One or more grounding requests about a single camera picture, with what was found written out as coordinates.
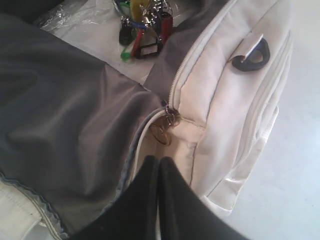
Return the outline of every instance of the zipper pull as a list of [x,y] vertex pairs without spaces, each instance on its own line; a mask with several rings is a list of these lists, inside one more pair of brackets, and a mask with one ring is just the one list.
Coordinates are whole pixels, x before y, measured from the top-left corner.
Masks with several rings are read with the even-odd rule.
[[164,146],[169,146],[172,142],[171,135],[168,133],[170,127],[177,126],[180,122],[180,115],[177,110],[165,107],[165,116],[159,119],[158,123],[153,123],[149,127],[150,133],[155,140]]

